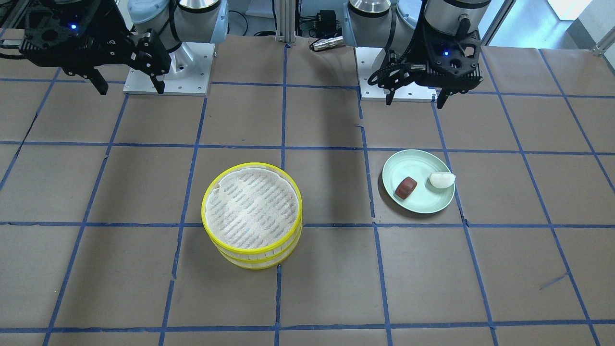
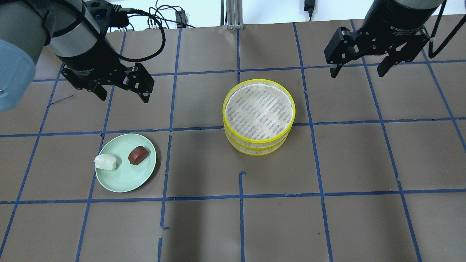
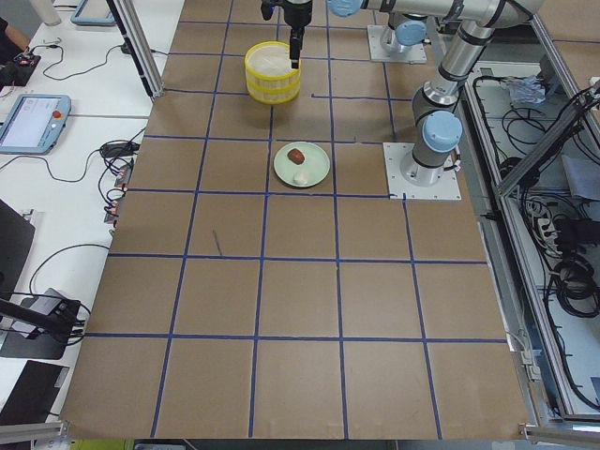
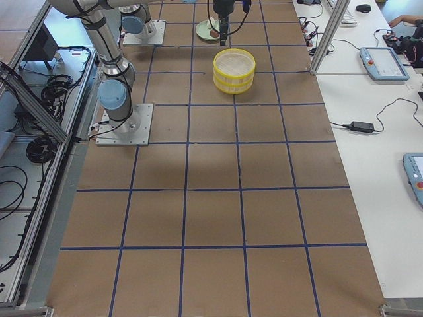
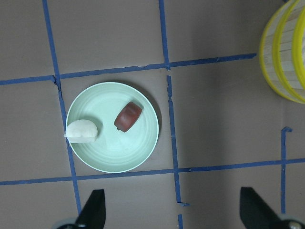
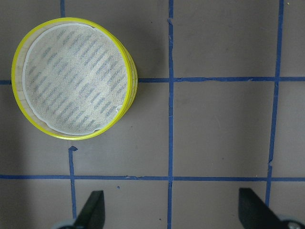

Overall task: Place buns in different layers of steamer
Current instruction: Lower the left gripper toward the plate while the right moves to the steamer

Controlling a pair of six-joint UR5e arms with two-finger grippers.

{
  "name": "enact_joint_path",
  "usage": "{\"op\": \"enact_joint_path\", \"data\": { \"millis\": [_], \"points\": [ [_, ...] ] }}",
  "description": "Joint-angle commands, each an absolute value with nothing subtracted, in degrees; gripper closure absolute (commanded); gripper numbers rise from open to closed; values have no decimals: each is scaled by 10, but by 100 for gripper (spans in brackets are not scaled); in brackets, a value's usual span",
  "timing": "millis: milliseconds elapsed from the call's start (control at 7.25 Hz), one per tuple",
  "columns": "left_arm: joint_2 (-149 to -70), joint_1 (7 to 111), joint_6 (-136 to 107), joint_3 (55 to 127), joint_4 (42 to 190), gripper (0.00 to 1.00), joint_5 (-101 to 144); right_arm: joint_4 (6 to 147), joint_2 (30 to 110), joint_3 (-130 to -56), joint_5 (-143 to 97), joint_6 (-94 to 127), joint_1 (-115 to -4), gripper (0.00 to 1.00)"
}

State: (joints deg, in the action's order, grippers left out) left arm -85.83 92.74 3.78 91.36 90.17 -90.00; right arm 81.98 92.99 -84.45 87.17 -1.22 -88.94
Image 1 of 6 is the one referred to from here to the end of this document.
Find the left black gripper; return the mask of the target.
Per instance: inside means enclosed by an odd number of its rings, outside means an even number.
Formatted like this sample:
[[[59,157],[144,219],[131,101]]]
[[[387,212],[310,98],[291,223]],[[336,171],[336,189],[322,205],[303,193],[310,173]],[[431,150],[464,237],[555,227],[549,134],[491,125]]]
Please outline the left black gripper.
[[[409,83],[441,88],[436,99],[442,109],[452,90],[469,91],[476,88],[483,75],[480,70],[481,37],[479,31],[455,37],[420,29],[406,51],[391,53],[383,66],[368,79],[368,84],[386,89],[386,105],[394,100],[395,90]]]

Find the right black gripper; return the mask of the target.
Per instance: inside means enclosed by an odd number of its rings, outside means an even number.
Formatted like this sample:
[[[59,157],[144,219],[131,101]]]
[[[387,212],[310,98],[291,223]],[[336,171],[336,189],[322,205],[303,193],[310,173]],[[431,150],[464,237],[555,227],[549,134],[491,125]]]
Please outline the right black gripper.
[[[165,91],[171,57],[158,32],[134,34],[113,0],[31,0],[19,52],[37,66],[56,66],[86,77],[101,96],[109,85],[97,66],[127,65]]]

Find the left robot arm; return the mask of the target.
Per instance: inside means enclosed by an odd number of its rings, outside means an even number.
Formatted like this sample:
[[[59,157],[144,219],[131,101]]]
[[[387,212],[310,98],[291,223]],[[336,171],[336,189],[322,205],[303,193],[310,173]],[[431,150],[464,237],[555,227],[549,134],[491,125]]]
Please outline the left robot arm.
[[[349,0],[343,37],[348,46],[378,48],[382,62],[367,78],[391,105],[397,91],[415,83],[439,88],[437,108],[482,81],[479,23],[488,0],[423,0],[417,17],[408,0]]]

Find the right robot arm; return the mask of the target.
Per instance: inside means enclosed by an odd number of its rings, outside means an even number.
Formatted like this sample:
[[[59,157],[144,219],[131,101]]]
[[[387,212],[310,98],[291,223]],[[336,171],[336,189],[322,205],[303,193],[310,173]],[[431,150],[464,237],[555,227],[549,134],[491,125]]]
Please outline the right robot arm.
[[[99,66],[130,68],[128,94],[205,96],[215,44],[225,40],[225,0],[130,0],[132,32],[114,0],[31,0],[20,57],[90,81],[102,96]]]

